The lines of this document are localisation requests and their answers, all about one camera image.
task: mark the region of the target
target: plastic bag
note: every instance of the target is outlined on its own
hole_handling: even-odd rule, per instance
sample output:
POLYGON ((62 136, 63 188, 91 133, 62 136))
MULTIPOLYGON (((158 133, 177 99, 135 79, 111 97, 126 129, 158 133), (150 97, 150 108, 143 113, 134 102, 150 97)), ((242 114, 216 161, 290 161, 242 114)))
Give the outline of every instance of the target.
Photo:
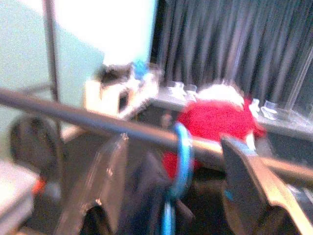
POLYGON ((61 214, 56 235, 114 234, 125 190, 128 137, 121 134, 96 153, 75 184, 61 214))

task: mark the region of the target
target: metal pole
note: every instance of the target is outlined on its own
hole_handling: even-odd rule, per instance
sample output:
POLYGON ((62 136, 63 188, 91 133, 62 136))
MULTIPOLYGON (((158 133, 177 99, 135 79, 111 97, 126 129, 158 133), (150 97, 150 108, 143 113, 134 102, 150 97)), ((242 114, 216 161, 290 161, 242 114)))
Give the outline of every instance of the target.
MULTIPOLYGON (((56 62, 56 46, 55 46, 55 28, 54 28, 54 2, 53 0, 43 0, 43 10, 45 13, 45 38, 47 46, 47 57, 49 63, 49 74, 52 81, 51 92, 54 101, 59 102, 59 93, 58 93, 58 73, 57 73, 57 62, 56 62)), ((59 120, 55 121, 56 131, 58 138, 61 137, 61 124, 59 120)), ((58 167, 60 174, 61 185, 65 185, 65 169, 64 169, 64 156, 60 145, 56 146, 57 158, 58 158, 58 167)), ((62 195, 61 203, 63 204, 63 199, 65 195, 62 195)))
POLYGON ((34 94, 34 93, 51 90, 51 89, 52 89, 51 83, 42 83, 39 85, 27 87, 27 88, 20 88, 18 90, 24 94, 34 94))
MULTIPOLYGON (((47 115, 51 118, 81 126, 83 129, 100 135, 106 135, 108 131, 127 133, 131 138, 151 141, 173 150, 177 149, 178 139, 172 132, 144 124, 117 120, 56 102, 43 101, 7 89, 0 88, 0 104, 27 112, 47 115)), ((197 159, 205 166, 224 170, 223 152, 218 142, 193 137, 192 145, 197 159)), ((284 179, 297 180, 303 182, 303 184, 313 186, 313 169, 270 158, 262 158, 262 161, 278 175, 283 176, 284 179)))

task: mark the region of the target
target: gray curtain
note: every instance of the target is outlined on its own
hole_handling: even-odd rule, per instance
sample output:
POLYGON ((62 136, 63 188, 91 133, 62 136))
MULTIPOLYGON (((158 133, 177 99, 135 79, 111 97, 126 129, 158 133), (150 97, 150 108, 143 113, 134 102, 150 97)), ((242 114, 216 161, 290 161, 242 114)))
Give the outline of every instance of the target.
POLYGON ((166 81, 224 79, 283 104, 312 45, 313 0, 172 0, 158 59, 166 81))

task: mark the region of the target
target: red fabric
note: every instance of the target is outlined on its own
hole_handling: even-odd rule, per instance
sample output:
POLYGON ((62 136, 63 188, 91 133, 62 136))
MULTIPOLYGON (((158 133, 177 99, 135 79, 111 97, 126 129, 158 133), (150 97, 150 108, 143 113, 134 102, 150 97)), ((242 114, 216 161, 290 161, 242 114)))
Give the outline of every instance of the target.
POLYGON ((46 180, 38 179, 32 189, 33 195, 43 193, 45 191, 46 180))
MULTIPOLYGON (((245 100, 243 110, 222 101, 198 101, 189 104, 178 117, 192 136, 220 141, 223 134, 228 134, 243 141, 251 132, 255 137, 265 135, 265 130, 257 124, 249 109, 249 100, 245 100)), ((171 179, 177 170, 177 155, 171 152, 164 154, 163 165, 171 179)), ((194 163, 195 169, 201 164, 194 163)))

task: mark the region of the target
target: white fur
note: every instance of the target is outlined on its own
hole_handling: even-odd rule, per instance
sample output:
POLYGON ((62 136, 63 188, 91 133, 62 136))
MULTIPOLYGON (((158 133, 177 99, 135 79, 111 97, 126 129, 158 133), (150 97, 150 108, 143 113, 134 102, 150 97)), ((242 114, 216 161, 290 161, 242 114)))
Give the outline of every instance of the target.
POLYGON ((197 98, 201 100, 226 101, 240 106, 240 108, 243 108, 245 102, 234 87, 225 84, 215 84, 207 89, 201 90, 197 98))

